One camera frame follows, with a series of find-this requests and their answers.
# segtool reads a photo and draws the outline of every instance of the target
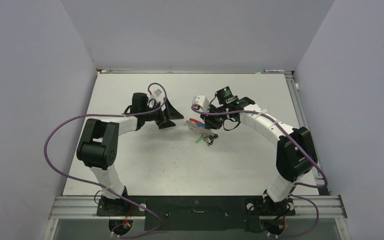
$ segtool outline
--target white table surface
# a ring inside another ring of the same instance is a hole
[[[174,120],[177,126],[164,130],[147,122],[139,131],[119,137],[114,164],[129,195],[261,195],[272,184],[278,174],[276,147],[260,134],[246,125],[233,131],[216,130],[219,138],[208,147],[204,142],[195,143],[198,136],[184,122],[200,119],[190,109],[194,96],[212,99],[215,91],[230,86],[239,98],[249,97],[280,121],[298,126],[283,74],[99,74],[87,113],[121,114],[131,104],[133,93],[146,93],[152,82],[165,87],[168,99],[185,119]],[[76,156],[69,174],[97,180]],[[301,180],[315,184],[311,171]],[[99,189],[68,179],[63,195],[93,196]],[[319,193],[298,186],[294,194]]]

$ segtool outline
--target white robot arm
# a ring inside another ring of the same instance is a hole
[[[168,99],[164,101],[162,93],[159,89],[150,92],[150,97],[146,93],[134,93],[124,117],[89,118],[84,124],[76,150],[77,158],[89,167],[100,184],[125,198],[128,197],[127,188],[114,166],[119,136],[139,130],[145,122],[155,122],[159,129],[165,129],[176,125],[171,120],[184,118]],[[114,196],[107,188],[102,188],[101,200],[105,206],[114,206],[113,210],[119,214],[128,208],[127,202]]]
[[[208,99],[200,95],[193,99],[194,107],[192,110],[201,113],[205,128],[220,129],[229,116],[231,120],[254,129],[277,147],[276,167],[279,173],[273,184],[264,191],[263,197],[273,203],[287,199],[294,190],[296,183],[313,166],[285,136],[288,134],[295,138],[317,163],[313,140],[308,129],[305,127],[296,129],[278,121],[267,114],[267,110],[261,109],[248,97],[239,99],[237,96],[233,96],[228,86],[217,91],[215,95],[221,106],[210,105]],[[283,131],[277,127],[277,124],[281,126]]]

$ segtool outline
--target white wall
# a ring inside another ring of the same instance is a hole
[[[99,68],[294,70],[334,0],[61,0]]]
[[[96,78],[59,0],[0,0],[0,239],[41,239],[63,178],[43,157],[48,133],[86,111]],[[50,157],[68,170],[80,122]]]
[[[336,0],[295,77],[352,239],[384,239],[384,1]]]

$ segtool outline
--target small object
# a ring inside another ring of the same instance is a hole
[[[278,69],[270,69],[270,70],[264,70],[265,73],[284,73],[285,70],[278,70]]]

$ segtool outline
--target purple cable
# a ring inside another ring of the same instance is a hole
[[[316,204],[315,204],[313,201],[311,201],[310,199],[305,198],[305,197],[303,197],[303,196],[297,196],[297,195],[293,195],[293,194],[291,194],[291,196],[294,197],[294,198],[297,198],[297,199],[305,200],[305,201],[311,203],[311,204],[315,207],[315,214],[316,214],[315,222],[314,222],[314,224],[313,224],[309,229],[307,229],[307,230],[305,230],[305,231],[303,231],[303,232],[301,232],[301,233],[297,233],[297,234],[290,234],[290,235],[274,235],[274,234],[269,233],[269,232],[266,230],[266,232],[267,232],[270,236],[272,236],[272,237],[276,237],[276,236],[277,236],[278,238],[295,238],[295,237],[301,237],[301,236],[304,236],[304,235],[308,234],[309,232],[311,232],[314,228],[316,228],[317,224],[319,223],[319,209],[317,208]]]
[[[128,199],[128,198],[125,198],[124,196],[122,196],[121,194],[118,194],[116,192],[114,192],[111,188],[108,188],[107,186],[99,183],[99,182],[94,182],[94,181],[89,181],[89,180],[86,180],[86,179],[83,179],[83,178],[79,178],[79,177],[75,177],[75,176],[71,176],[65,172],[62,172],[61,170],[59,170],[58,168],[56,168],[51,160],[49,159],[48,157],[48,144],[49,144],[49,141],[51,140],[52,136],[64,125],[76,120],[76,119],[81,119],[81,118],[86,118],[86,117],[113,117],[113,118],[118,118],[118,117],[132,117],[132,116],[140,116],[140,115],[146,115],[146,114],[151,114],[151,113],[154,113],[158,110],[160,110],[164,104],[166,104],[166,101],[167,101],[167,92],[166,92],[166,89],[159,83],[156,83],[156,82],[153,82],[151,83],[149,86],[148,86],[148,92],[150,91],[150,87],[152,85],[157,85],[159,86],[162,91],[164,92],[164,99],[161,103],[161,105],[159,107],[157,107],[156,109],[153,109],[153,110],[150,110],[150,111],[146,111],[146,112],[140,112],[140,113],[130,113],[130,114],[123,114],[123,115],[118,115],[118,114],[84,114],[84,115],[79,115],[79,116],[75,116],[75,117],[72,117],[66,121],[64,121],[63,123],[61,123],[60,125],[58,125],[54,130],[52,130],[49,134],[49,136],[46,138],[46,141],[45,141],[45,144],[44,144],[44,147],[43,147],[43,155],[45,157],[45,160],[47,162],[47,164],[49,165],[49,167],[51,167],[55,172],[57,172],[58,174],[66,177],[66,178],[69,178],[69,179],[73,179],[73,180],[76,180],[76,181],[79,181],[79,182],[83,182],[83,183],[87,183],[87,184],[92,184],[92,185],[96,185],[98,187],[101,187],[103,189],[106,189],[108,192],[112,193],[113,195],[117,196],[118,198],[120,199],[123,199],[124,201],[138,207],[138,208],[141,208],[145,211],[147,211],[148,213],[154,215],[160,222],[160,225],[157,226],[157,227],[154,227],[148,231],[145,231],[145,232],[142,232],[142,233],[139,233],[137,235],[133,235],[133,236],[120,236],[120,238],[122,239],[132,239],[132,238],[136,238],[136,237],[140,237],[140,236],[143,236],[145,234],[148,234],[148,233],[151,233],[157,229],[159,229],[162,225],[163,225],[163,220],[161,219],[161,217],[159,217],[155,212],[149,210],[148,208],[144,207],[144,206],[141,206],[140,204]],[[117,229],[120,225],[117,225],[115,226],[113,229],[112,229],[112,232],[114,232],[115,229]]]
[[[301,183],[297,182],[295,185],[302,185],[305,187],[309,188],[314,188],[314,189],[324,189],[328,186],[328,179],[326,178],[325,173],[323,170],[317,165],[317,163],[310,157],[308,153],[296,142],[286,131],[283,129],[283,127],[277,123],[272,117],[270,117],[267,114],[257,112],[257,111],[249,111],[249,110],[237,110],[237,111],[227,111],[227,112],[203,112],[203,111],[198,111],[195,109],[195,106],[190,107],[192,111],[194,111],[197,114],[202,114],[206,116],[223,116],[223,115],[230,115],[230,114],[256,114],[256,115],[261,115],[265,117],[266,119],[270,120],[271,122],[274,123],[274,125],[279,128],[279,130],[295,145],[295,147],[304,155],[304,157],[317,169],[317,171],[321,174],[321,177],[324,180],[324,185],[310,185],[307,183]]]

